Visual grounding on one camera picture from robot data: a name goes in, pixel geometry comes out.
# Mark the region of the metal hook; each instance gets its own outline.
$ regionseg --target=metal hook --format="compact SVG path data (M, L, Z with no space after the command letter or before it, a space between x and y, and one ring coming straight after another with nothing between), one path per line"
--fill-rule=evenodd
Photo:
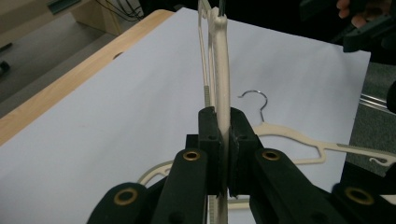
M247 93L250 93L250 92L257 92L257 93L259 93L260 95L262 95L262 96L265 98L265 103L264 103L264 105L260 108L260 115L262 116L262 122L264 122L264 115L262 114L262 111L264 110L265 106L268 104L268 97L267 97L263 92L261 92L261 91L254 91L254 90L252 90L252 91L245 91L242 95L238 96L238 98L242 98L242 97L244 97Z

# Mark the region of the wooden table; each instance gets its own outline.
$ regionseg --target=wooden table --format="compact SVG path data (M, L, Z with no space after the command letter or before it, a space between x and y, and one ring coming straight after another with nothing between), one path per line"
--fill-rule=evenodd
M157 10L0 119L0 146L173 15Z

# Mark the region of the hanger hook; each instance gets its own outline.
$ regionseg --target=hanger hook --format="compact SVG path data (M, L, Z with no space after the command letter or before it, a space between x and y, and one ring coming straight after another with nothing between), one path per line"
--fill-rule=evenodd
M262 96L265 98L265 103L264 103L264 105L260 108L260 115L262 116L262 122L264 122L264 115L262 114L262 111L264 110L265 106L268 104L268 97L267 97L262 91L251 90L251 91L245 91L242 95L238 96L238 98L242 98L242 97L244 97L247 93L250 93L250 92L259 93L260 95L262 95Z

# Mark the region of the white sheet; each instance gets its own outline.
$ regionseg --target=white sheet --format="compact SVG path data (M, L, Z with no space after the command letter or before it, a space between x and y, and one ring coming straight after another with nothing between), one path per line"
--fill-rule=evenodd
M170 161L197 133L204 106L197 12L181 9L0 147L0 223L84 223L112 187ZM229 21L232 105L315 139L347 144L370 54ZM283 139L265 147L314 157ZM345 154L299 166L317 186L339 181ZM253 223L249 212L230 223Z

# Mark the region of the human hand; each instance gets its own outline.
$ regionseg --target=human hand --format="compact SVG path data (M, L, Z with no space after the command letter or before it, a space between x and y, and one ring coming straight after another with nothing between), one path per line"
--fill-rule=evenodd
M367 23L367 21L372 21L378 16L383 14L388 14L390 9L390 4L392 0L369 0L366 9L362 13L356 14L351 22L352 24L360 28ZM341 19L349 16L349 4L350 0L337 0L337 8L340 9L338 16Z

